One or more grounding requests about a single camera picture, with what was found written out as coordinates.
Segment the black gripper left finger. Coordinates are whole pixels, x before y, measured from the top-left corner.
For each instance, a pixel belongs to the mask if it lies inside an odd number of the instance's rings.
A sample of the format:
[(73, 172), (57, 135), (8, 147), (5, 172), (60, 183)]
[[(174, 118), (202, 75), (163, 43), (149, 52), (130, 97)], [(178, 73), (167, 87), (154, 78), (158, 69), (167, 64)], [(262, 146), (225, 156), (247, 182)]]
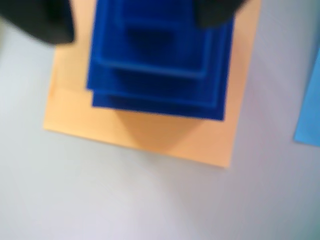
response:
[(69, 0), (0, 0), (0, 16), (47, 44), (70, 44), (75, 40)]

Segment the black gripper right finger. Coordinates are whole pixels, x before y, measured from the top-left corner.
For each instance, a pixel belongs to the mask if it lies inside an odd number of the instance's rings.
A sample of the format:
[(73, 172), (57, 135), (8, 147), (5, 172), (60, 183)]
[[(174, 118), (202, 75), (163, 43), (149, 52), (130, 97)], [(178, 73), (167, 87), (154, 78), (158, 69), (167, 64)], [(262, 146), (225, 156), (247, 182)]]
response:
[(246, 0), (193, 0), (198, 27), (216, 27), (229, 21)]

